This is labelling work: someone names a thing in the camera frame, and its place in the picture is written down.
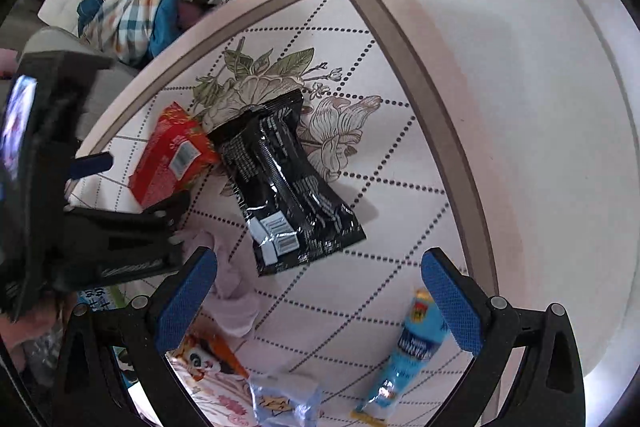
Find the barcode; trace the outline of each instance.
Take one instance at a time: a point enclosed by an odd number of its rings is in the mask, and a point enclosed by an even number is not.
[[[277,211],[275,214],[261,219],[260,222],[271,236],[278,257],[300,248],[298,236],[282,211]]]
[[[169,163],[169,168],[178,181],[182,179],[189,166],[198,156],[200,156],[200,151],[189,140],[185,140],[180,144],[180,147],[175,152],[174,159]]]

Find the black clamp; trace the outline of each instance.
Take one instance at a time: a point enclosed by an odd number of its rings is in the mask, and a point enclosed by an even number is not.
[[[171,369],[176,349],[216,277],[215,254],[198,248],[151,297],[125,308],[74,308],[60,351],[53,388],[53,427],[148,427],[122,381],[113,347],[125,347],[164,427],[210,426]]]
[[[476,425],[515,347],[525,347],[516,378],[499,415],[485,425],[584,427],[582,368],[562,305],[531,311],[489,298],[440,248],[424,254],[421,269],[458,345],[475,357],[428,427]]]

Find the food package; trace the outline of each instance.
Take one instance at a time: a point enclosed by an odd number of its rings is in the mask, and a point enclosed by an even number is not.
[[[431,294],[426,288],[418,290],[404,319],[398,345],[351,417],[373,427],[386,427],[401,396],[448,334],[449,327]]]
[[[160,115],[129,177],[129,188],[146,208],[190,187],[206,166],[219,159],[200,124],[174,102]]]
[[[207,373],[224,373],[249,378],[249,374],[238,362],[233,351],[220,335],[193,335],[188,333],[172,355],[184,362],[189,374],[196,382]]]
[[[254,413],[262,427],[316,427],[322,388],[312,378],[291,373],[249,379]]]
[[[209,133],[249,231],[258,275],[311,263],[366,239],[356,216],[313,168],[298,140],[297,89]]]

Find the screw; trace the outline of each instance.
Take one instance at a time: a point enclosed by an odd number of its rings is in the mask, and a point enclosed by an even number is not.
[[[504,297],[500,297],[496,295],[495,297],[491,297],[491,306],[493,306],[497,310],[503,310],[507,307],[507,300]]]
[[[564,315],[564,307],[562,304],[553,303],[551,304],[551,312],[558,317],[562,317]]]
[[[87,306],[84,303],[81,303],[74,308],[74,315],[76,317],[82,317],[87,311],[89,311],[89,306]]]
[[[146,295],[138,295],[131,300],[131,307],[135,310],[141,310],[147,304],[149,304],[149,299]]]

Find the phone screen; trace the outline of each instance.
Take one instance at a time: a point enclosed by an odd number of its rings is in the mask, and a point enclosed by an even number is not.
[[[4,168],[14,181],[18,177],[20,149],[36,93],[36,84],[35,78],[24,74],[19,76],[14,83],[4,115],[0,155],[2,155]]]

